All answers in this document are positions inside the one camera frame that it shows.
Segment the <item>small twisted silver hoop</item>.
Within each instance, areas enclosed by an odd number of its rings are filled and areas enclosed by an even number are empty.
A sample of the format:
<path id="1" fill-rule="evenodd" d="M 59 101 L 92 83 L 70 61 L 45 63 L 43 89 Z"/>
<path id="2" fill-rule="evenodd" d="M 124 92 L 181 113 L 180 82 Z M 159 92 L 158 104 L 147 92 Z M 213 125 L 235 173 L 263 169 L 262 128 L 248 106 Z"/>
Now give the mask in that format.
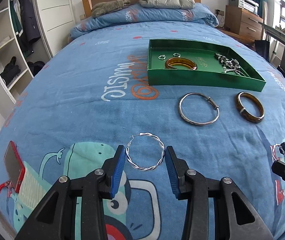
<path id="1" fill-rule="evenodd" d="M 153 171 L 165 158 L 165 145 L 150 132 L 131 135 L 125 148 L 127 166 L 141 172 Z"/>

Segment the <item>dark brown jade bangle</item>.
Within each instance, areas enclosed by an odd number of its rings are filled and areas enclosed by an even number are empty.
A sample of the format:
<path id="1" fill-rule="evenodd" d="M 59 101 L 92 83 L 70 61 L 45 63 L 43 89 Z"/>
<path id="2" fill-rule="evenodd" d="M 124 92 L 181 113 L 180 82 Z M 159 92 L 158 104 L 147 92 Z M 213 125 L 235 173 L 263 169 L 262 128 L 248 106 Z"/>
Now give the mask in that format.
<path id="1" fill-rule="evenodd" d="M 251 93 L 239 92 L 235 97 L 235 104 L 241 117 L 250 123 L 258 124 L 265 117 L 262 103 Z"/>

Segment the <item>plain silver bangle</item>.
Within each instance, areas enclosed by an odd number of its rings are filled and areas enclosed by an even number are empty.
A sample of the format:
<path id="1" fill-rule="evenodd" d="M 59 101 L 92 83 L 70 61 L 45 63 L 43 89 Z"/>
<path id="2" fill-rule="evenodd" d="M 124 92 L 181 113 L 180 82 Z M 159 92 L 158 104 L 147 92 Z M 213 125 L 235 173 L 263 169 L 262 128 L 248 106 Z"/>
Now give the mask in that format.
<path id="1" fill-rule="evenodd" d="M 187 93 L 178 102 L 178 113 L 187 123 L 195 126 L 207 126 L 220 117 L 217 103 L 202 93 Z"/>

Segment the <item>amber resin bangle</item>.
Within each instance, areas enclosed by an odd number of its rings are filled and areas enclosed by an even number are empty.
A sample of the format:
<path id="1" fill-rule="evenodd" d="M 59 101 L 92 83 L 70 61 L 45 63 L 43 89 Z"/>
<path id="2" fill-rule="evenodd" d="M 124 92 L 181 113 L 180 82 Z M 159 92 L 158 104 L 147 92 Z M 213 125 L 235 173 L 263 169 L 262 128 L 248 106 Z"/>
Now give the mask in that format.
<path id="1" fill-rule="evenodd" d="M 165 62 L 166 69 L 176 69 L 176 66 L 186 67 L 189 70 L 197 70 L 198 66 L 192 60 L 183 57 L 172 57 Z"/>

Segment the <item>green jewelry tray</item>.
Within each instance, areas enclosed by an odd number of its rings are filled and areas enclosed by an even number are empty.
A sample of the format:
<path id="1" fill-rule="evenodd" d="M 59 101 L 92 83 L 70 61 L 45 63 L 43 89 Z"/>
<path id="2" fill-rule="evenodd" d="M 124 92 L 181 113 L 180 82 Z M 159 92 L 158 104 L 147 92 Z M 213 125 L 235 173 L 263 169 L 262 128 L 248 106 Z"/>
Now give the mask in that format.
<path id="1" fill-rule="evenodd" d="M 165 62 L 172 57 L 192 60 L 198 69 L 181 66 L 166 69 Z M 253 66 L 230 47 L 190 40 L 150 40 L 147 74 L 150 85 L 211 86 L 261 92 L 266 84 Z"/>

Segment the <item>red case smartphone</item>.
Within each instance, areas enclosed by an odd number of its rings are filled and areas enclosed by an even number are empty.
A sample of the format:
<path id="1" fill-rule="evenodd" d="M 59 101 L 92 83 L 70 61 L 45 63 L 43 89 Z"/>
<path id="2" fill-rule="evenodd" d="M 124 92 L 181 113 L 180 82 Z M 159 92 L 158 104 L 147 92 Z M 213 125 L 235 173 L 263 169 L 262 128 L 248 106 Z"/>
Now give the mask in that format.
<path id="1" fill-rule="evenodd" d="M 10 188 L 14 189 L 15 193 L 19 193 L 25 175 L 25 166 L 13 141 L 10 141 L 7 146 L 4 163 Z"/>

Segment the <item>folded blue duvet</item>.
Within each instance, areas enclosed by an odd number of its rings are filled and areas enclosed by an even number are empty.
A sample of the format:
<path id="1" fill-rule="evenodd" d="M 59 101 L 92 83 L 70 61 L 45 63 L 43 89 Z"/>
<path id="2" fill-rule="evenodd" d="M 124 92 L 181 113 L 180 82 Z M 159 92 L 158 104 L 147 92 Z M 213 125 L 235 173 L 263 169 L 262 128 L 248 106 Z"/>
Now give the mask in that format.
<path id="1" fill-rule="evenodd" d="M 196 3 L 192 9 L 144 8 L 135 4 L 97 18 L 90 16 L 82 20 L 70 29 L 68 41 L 71 42 L 94 30 L 114 25 L 155 21 L 196 22 L 211 27 L 217 27 L 219 24 L 217 17 L 202 3 Z"/>

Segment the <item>grey brown plush garment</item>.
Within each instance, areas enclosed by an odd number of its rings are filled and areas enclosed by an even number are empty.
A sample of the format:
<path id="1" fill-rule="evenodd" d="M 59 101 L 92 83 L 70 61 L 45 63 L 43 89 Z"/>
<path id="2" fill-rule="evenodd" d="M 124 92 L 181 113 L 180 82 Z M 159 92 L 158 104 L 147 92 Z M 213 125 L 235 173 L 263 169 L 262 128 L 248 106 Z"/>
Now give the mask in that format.
<path id="1" fill-rule="evenodd" d="M 93 6 L 91 16 L 100 17 L 105 14 L 116 12 L 130 6 L 130 0 L 114 0 L 110 2 L 101 2 Z"/>

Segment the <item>wooden drawer chest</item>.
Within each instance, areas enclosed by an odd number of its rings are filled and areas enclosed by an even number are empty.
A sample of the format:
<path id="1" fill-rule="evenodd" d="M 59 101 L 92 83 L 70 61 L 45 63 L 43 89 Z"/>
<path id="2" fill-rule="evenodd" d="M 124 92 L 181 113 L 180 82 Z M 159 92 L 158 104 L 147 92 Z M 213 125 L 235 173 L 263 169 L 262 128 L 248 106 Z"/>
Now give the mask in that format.
<path id="1" fill-rule="evenodd" d="M 253 49 L 256 40 L 262 37 L 263 19 L 246 9 L 226 5 L 224 26 L 221 32 Z"/>

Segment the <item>white open wardrobe shelf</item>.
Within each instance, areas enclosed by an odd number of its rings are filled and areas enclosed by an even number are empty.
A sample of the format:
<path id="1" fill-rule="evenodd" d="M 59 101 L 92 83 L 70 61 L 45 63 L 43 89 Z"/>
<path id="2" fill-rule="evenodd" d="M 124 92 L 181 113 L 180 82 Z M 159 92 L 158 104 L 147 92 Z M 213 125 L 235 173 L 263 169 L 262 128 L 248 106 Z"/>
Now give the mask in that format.
<path id="1" fill-rule="evenodd" d="M 4 71 L 11 59 L 16 59 L 15 64 L 19 67 L 20 72 L 8 84 L 0 76 L 0 103 L 5 107 L 15 104 L 22 91 L 34 78 L 27 63 L 39 60 L 47 62 L 51 59 L 42 31 L 40 31 L 40 39 L 32 45 L 33 53 L 30 56 L 23 54 L 22 46 L 19 45 L 18 34 L 14 31 L 11 1 L 13 0 L 0 0 L 0 73 Z M 41 27 L 36 0 L 30 1 L 36 15 L 36 23 L 38 27 Z"/>

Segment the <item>grey puffer jacket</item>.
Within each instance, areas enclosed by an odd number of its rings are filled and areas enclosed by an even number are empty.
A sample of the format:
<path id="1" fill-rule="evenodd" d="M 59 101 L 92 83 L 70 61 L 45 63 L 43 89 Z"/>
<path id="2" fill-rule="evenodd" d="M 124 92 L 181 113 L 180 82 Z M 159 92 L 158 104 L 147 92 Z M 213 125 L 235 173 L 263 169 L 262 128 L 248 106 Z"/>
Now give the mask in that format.
<path id="1" fill-rule="evenodd" d="M 193 9 L 194 0 L 139 0 L 144 8 L 156 9 Z"/>

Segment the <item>hanging dark clothes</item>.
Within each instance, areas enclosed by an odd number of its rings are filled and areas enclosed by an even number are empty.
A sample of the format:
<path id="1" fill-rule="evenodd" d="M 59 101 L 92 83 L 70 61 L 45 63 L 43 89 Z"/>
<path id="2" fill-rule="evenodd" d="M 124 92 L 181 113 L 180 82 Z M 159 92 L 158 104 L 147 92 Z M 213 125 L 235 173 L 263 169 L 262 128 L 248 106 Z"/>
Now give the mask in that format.
<path id="1" fill-rule="evenodd" d="M 34 53 L 33 44 L 40 39 L 33 5 L 30 0 L 10 0 L 14 33 L 24 57 Z"/>

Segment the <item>white grey printer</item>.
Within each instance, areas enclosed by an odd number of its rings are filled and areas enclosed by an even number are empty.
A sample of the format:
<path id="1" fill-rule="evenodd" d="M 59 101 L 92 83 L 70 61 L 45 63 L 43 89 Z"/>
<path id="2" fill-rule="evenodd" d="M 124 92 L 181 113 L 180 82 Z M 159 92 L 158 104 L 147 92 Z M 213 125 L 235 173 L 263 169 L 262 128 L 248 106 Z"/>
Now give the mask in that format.
<path id="1" fill-rule="evenodd" d="M 228 0 L 229 5 L 243 8 L 258 15 L 259 4 L 253 0 Z"/>

